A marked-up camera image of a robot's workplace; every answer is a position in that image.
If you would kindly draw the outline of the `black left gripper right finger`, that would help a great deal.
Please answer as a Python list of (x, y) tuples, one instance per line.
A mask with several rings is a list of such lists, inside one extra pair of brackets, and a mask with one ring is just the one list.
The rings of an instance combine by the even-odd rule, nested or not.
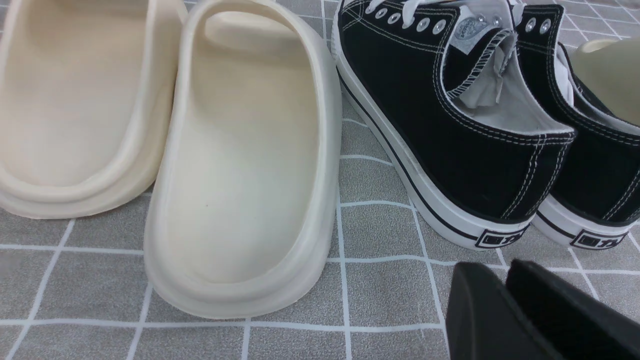
[(637, 360), (640, 326), (531, 260), (510, 264), (506, 288), (567, 360)]

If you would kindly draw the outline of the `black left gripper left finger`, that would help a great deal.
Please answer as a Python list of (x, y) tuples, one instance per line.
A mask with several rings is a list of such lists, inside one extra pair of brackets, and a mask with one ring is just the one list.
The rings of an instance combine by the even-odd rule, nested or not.
[(454, 266), (446, 337), (451, 360), (563, 360), (484, 264)]

